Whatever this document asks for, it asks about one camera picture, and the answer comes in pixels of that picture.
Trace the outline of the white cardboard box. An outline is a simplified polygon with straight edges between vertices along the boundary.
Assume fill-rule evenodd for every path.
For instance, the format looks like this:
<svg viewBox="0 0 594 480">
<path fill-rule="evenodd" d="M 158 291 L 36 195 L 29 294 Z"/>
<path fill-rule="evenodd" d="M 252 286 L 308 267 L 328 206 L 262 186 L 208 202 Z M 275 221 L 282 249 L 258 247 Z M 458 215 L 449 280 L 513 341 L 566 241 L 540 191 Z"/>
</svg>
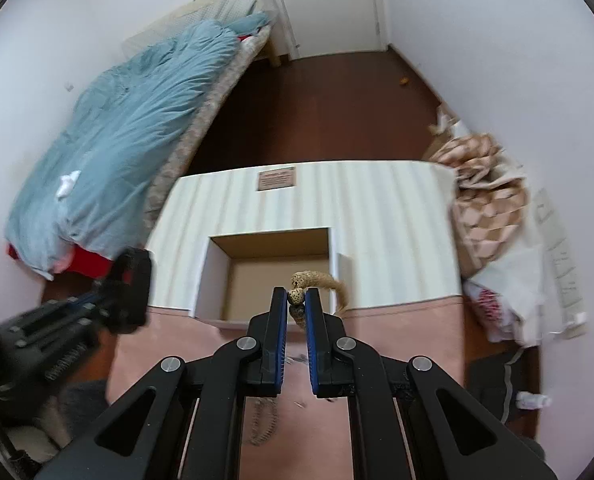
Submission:
<svg viewBox="0 0 594 480">
<path fill-rule="evenodd" d="M 344 258 L 330 226 L 207 238 L 190 316 L 219 330 L 242 330 L 268 311 L 273 289 L 299 271 L 339 277 Z"/>
</svg>

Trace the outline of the red white plastic bag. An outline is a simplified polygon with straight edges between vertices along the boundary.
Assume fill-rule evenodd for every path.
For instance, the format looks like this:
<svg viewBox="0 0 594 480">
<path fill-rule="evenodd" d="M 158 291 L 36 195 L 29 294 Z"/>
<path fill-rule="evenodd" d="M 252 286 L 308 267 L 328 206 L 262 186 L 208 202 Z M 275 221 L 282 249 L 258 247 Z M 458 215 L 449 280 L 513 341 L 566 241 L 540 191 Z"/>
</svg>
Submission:
<svg viewBox="0 0 594 480">
<path fill-rule="evenodd" d="M 516 333 L 520 318 L 506 298 L 472 281 L 463 284 L 463 292 L 490 342 L 520 341 Z"/>
</svg>

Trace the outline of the white door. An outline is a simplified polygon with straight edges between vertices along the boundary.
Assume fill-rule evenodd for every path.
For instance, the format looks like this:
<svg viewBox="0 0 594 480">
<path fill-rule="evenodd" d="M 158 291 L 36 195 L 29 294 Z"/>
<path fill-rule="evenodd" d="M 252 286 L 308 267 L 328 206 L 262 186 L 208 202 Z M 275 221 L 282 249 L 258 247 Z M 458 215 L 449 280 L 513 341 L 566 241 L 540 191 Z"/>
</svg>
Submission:
<svg viewBox="0 0 594 480">
<path fill-rule="evenodd" d="M 386 47 L 383 0 L 275 0 L 294 58 Z"/>
</svg>

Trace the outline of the brown label patch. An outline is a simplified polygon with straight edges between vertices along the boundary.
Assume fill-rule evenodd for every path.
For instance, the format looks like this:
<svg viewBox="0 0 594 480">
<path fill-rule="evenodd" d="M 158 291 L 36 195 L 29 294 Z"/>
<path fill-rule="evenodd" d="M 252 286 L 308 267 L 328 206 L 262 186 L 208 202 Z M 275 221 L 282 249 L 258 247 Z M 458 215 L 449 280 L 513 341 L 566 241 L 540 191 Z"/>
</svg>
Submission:
<svg viewBox="0 0 594 480">
<path fill-rule="evenodd" d="M 257 191 L 265 192 L 279 188 L 291 188 L 296 185 L 297 170 L 295 167 L 284 167 L 263 170 L 258 174 Z"/>
</svg>

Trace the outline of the white plastic bottle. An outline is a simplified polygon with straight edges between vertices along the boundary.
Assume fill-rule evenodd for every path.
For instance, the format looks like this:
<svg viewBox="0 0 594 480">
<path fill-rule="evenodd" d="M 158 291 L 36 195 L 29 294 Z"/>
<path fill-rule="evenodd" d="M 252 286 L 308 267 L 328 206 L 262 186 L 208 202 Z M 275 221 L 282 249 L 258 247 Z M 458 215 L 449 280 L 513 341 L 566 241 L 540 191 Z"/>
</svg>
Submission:
<svg viewBox="0 0 594 480">
<path fill-rule="evenodd" d="M 542 393 L 531 393 L 518 391 L 515 396 L 515 405 L 519 410 L 539 411 L 548 408 L 552 404 L 550 396 Z"/>
</svg>

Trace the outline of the white wall socket strip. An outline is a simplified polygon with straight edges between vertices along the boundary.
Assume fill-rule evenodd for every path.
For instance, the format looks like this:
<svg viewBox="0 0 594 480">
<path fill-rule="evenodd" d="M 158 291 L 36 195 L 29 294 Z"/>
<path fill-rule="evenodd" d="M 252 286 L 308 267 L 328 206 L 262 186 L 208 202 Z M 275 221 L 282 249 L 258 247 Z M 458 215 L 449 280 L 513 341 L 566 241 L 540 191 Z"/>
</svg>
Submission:
<svg viewBox="0 0 594 480">
<path fill-rule="evenodd" d="M 551 266 L 552 283 L 556 290 L 561 327 L 550 330 L 555 338 L 572 339 L 586 332 L 588 313 L 578 283 L 577 266 L 568 244 L 566 229 L 545 188 L 534 197 L 535 214 L 544 241 L 544 255 Z"/>
</svg>

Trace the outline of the blue duvet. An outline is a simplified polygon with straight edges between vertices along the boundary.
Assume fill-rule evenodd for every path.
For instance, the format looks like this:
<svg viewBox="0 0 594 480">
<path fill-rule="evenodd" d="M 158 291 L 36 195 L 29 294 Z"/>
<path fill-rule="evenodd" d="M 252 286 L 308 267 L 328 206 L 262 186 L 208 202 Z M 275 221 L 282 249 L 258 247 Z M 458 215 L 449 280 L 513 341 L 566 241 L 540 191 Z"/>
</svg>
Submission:
<svg viewBox="0 0 594 480">
<path fill-rule="evenodd" d="M 200 21 L 100 74 L 12 205 L 5 237 L 16 257 L 50 278 L 73 248 L 114 259 L 143 245 L 149 188 L 243 37 L 269 24 L 265 12 Z"/>
</svg>

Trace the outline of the bed with patterned mattress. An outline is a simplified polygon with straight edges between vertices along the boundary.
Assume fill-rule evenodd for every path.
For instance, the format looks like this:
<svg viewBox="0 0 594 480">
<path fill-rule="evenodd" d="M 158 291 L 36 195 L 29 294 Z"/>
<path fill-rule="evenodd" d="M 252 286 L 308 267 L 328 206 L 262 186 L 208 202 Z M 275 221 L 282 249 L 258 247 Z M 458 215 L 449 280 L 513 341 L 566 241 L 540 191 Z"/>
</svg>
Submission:
<svg viewBox="0 0 594 480">
<path fill-rule="evenodd" d="M 269 26 L 259 32 L 256 38 L 243 37 L 242 49 L 235 55 L 234 60 L 227 65 L 223 74 L 208 92 L 204 104 L 201 105 L 199 112 L 193 118 L 190 127 L 181 136 L 180 142 L 148 190 L 146 214 L 144 216 L 146 238 L 143 245 L 146 243 L 149 233 L 154 229 L 172 186 L 182 176 L 192 160 L 199 143 L 203 140 L 223 102 L 233 90 L 235 84 L 239 82 L 239 78 L 243 76 L 251 62 L 257 58 L 269 42 L 275 21 L 273 4 L 271 0 L 193 0 L 148 25 L 144 30 L 128 38 L 122 44 L 124 53 L 122 63 L 124 63 L 146 47 L 178 35 L 186 26 L 204 20 L 216 20 L 227 24 L 257 12 L 268 14 Z"/>
</svg>

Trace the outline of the red sheet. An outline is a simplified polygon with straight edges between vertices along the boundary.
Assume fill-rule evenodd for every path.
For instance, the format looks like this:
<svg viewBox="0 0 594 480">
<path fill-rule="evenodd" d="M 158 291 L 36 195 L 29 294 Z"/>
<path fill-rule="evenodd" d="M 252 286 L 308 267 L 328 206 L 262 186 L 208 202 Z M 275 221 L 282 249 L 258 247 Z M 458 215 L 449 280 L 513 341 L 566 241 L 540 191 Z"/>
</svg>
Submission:
<svg viewBox="0 0 594 480">
<path fill-rule="evenodd" d="M 26 259 L 21 258 L 20 252 L 13 244 L 8 243 L 6 245 L 6 252 L 10 258 L 21 261 L 32 272 L 47 280 L 50 280 L 56 274 L 62 273 L 80 274 L 86 278 L 103 278 L 112 265 L 110 259 L 71 244 L 67 245 L 65 252 L 58 252 L 56 257 L 48 257 L 39 266 L 29 264 Z"/>
</svg>

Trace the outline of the checkered beige blanket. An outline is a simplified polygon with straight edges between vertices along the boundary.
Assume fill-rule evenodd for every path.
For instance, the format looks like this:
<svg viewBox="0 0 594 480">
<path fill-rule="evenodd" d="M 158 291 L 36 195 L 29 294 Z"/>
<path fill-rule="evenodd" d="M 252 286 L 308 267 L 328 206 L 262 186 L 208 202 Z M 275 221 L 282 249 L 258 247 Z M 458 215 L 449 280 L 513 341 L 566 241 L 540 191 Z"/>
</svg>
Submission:
<svg viewBox="0 0 594 480">
<path fill-rule="evenodd" d="M 501 257 L 520 232 L 529 202 L 524 174 L 489 133 L 451 138 L 427 160 L 456 172 L 451 223 L 461 275 L 470 278 Z"/>
</svg>

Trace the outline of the striped pink table mat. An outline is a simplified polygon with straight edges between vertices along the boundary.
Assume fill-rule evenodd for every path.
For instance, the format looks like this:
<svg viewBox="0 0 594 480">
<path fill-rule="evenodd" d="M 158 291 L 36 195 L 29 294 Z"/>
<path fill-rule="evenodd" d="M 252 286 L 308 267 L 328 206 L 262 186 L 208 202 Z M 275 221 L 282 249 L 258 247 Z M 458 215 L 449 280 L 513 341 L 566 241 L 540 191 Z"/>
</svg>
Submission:
<svg viewBox="0 0 594 480">
<path fill-rule="evenodd" d="M 344 260 L 339 277 L 299 271 L 287 292 L 282 393 L 249 400 L 245 479 L 347 479 L 346 404 L 311 392 L 303 300 L 315 289 L 353 338 L 398 360 L 426 354 L 463 377 L 463 302 L 449 211 L 456 175 L 431 162 L 304 162 L 296 185 L 258 192 L 279 166 L 178 180 L 148 237 L 154 283 L 147 325 L 118 341 L 108 396 L 117 400 L 165 356 L 210 356 L 242 330 L 190 316 L 207 238 L 330 226 Z"/>
</svg>

